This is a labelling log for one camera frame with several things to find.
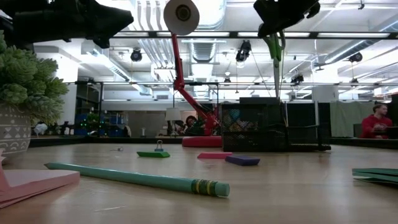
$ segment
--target green eraser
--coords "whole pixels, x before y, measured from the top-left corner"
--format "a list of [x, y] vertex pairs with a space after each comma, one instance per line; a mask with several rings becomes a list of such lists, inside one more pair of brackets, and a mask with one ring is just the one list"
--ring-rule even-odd
[[154, 158], [166, 158], [170, 157], [168, 152], [137, 152], [140, 157], [154, 157]]

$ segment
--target purple eraser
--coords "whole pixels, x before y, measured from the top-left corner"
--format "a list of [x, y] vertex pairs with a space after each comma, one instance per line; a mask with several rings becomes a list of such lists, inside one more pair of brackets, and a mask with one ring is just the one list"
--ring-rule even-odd
[[227, 156], [225, 161], [239, 166], [255, 166], [260, 162], [260, 159], [249, 156]]

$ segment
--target ceiling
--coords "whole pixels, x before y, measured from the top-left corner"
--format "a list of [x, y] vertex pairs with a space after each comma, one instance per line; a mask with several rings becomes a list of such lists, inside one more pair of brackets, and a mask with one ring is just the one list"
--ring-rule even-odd
[[[100, 4], [117, 7], [120, 9], [131, 10], [134, 16], [134, 23], [124, 30], [167, 30], [162, 25], [161, 10], [165, 0], [160, 1], [131, 1], [131, 0], [97, 0]], [[214, 11], [211, 5], [222, 2], [222, 0], [194, 0], [198, 5], [201, 18], [211, 20]], [[218, 31], [249, 31], [256, 32], [262, 23], [260, 17], [253, 9], [253, 0], [227, 0], [222, 24], [216, 28]], [[289, 27], [291, 32], [378, 32], [383, 22], [398, 21], [398, 1], [397, 0], [363, 0], [365, 7], [358, 10], [360, 0], [321, 0], [321, 11], [311, 19], [304, 19], [295, 26]], [[136, 82], [166, 82], [160, 75], [153, 76], [154, 61], [149, 58], [150, 52], [145, 51], [143, 42], [153, 46], [154, 54], [156, 49], [163, 58], [167, 58], [162, 50], [163, 40], [145, 39], [111, 39], [109, 58], [115, 61], [123, 70], [127, 71], [131, 80]], [[180, 56], [183, 60], [184, 76], [191, 79], [200, 78], [208, 82], [223, 82], [229, 72], [232, 82], [273, 82], [273, 66], [266, 43], [260, 39], [251, 39], [251, 54], [246, 59], [243, 68], [238, 68], [235, 56], [238, 48], [242, 44], [242, 39], [217, 39], [215, 44], [214, 59], [207, 65], [192, 65], [196, 63], [192, 59], [190, 39], [179, 39]], [[377, 72], [381, 68], [398, 62], [398, 39], [382, 40], [368, 48], [361, 49], [363, 60], [359, 63], [351, 64], [345, 60], [340, 60], [330, 65], [325, 65], [322, 71], [316, 71], [317, 67], [311, 66], [311, 60], [316, 62], [318, 57], [329, 55], [348, 44], [359, 42], [360, 40], [338, 40], [338, 39], [288, 39], [284, 50], [284, 61], [282, 75], [286, 82], [297, 74], [304, 76], [305, 82], [349, 82], [353, 77], [364, 77], [366, 74], [375, 72], [367, 78], [360, 80], [364, 83], [391, 82], [393, 78], [398, 78], [398, 67], [385, 72]], [[62, 48], [67, 51], [68, 45], [62, 44]], [[134, 48], [140, 48], [142, 60], [132, 62], [130, 55]], [[84, 65], [79, 69], [79, 76], [93, 77], [97, 81], [113, 82], [114, 74], [101, 62], [92, 59], [89, 55], [77, 56]], [[121, 85], [109, 86], [109, 90], [124, 90]], [[240, 89], [248, 89], [250, 85], [239, 86]], [[341, 86], [342, 90], [349, 90], [351, 87]]]

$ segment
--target pink notebook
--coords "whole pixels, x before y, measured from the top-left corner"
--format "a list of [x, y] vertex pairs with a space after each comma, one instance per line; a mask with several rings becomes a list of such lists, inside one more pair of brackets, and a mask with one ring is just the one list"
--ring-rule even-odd
[[0, 156], [0, 208], [80, 179], [79, 172], [69, 170], [3, 170], [3, 159]]

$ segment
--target white planter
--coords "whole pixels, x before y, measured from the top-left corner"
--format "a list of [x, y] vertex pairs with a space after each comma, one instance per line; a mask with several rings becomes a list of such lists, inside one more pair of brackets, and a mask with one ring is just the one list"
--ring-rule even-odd
[[0, 101], [0, 150], [6, 158], [3, 164], [26, 152], [30, 133], [29, 113]]

